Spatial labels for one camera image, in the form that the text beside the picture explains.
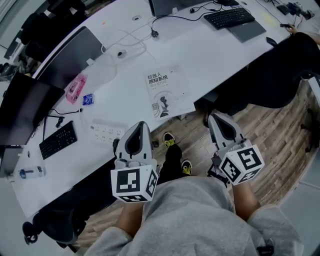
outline black pants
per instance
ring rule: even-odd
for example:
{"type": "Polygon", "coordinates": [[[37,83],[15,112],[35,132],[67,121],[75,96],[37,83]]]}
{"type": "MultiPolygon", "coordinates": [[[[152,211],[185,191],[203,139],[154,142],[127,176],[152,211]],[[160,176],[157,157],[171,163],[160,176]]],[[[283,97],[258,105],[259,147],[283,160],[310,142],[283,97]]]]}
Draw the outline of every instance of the black pants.
{"type": "Polygon", "coordinates": [[[160,172],[160,178],[157,184],[173,181],[185,176],[190,176],[182,172],[181,160],[182,151],[177,144],[174,144],[168,148],[165,154],[165,162],[160,172]]]}

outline yellow sneaker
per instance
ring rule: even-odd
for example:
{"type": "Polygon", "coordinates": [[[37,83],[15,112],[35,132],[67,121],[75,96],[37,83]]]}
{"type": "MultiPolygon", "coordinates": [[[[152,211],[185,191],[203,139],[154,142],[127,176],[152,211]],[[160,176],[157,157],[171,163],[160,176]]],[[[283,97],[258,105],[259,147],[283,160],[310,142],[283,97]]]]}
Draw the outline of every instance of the yellow sneaker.
{"type": "Polygon", "coordinates": [[[175,137],[170,132],[166,132],[163,135],[163,143],[167,148],[169,148],[176,143],[175,137]]]}
{"type": "Polygon", "coordinates": [[[182,162],[182,172],[184,174],[188,174],[188,175],[191,175],[192,173],[192,164],[189,160],[184,160],[182,162]]]}

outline laptop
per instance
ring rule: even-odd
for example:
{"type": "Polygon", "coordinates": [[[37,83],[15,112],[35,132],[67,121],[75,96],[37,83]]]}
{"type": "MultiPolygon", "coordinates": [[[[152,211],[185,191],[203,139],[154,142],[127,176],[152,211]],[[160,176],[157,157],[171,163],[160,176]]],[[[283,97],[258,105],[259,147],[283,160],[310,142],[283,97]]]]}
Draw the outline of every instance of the laptop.
{"type": "Polygon", "coordinates": [[[249,23],[229,27],[228,30],[236,38],[238,38],[241,43],[244,43],[267,32],[256,20],[249,23]]]}
{"type": "Polygon", "coordinates": [[[88,66],[87,60],[102,55],[101,47],[96,36],[83,26],[54,53],[36,79],[64,89],[88,66]]]}
{"type": "Polygon", "coordinates": [[[155,17],[169,15],[173,8],[178,11],[190,6],[202,5],[207,0],[149,0],[152,15],[155,17]]]}

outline black keyboard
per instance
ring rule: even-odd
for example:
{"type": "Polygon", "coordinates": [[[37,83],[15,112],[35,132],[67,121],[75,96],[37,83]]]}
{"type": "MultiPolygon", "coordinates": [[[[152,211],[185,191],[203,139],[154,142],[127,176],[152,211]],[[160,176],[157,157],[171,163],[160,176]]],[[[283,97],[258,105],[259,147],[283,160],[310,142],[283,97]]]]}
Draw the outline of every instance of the black keyboard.
{"type": "Polygon", "coordinates": [[[77,136],[73,121],[70,121],[40,143],[39,147],[43,160],[51,157],[76,141],[77,136]]]}
{"type": "Polygon", "coordinates": [[[210,22],[217,30],[231,28],[248,22],[253,22],[255,18],[244,8],[217,11],[205,15],[204,18],[210,22]]]}

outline book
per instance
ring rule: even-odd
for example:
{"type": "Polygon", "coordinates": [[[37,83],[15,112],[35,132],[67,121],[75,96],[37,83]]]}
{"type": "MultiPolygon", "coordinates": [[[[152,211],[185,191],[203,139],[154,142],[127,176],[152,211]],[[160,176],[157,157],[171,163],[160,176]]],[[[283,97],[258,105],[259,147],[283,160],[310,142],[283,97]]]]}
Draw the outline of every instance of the book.
{"type": "Polygon", "coordinates": [[[144,78],[157,121],[196,110],[188,81],[178,65],[150,70],[144,74],[144,78]]]}

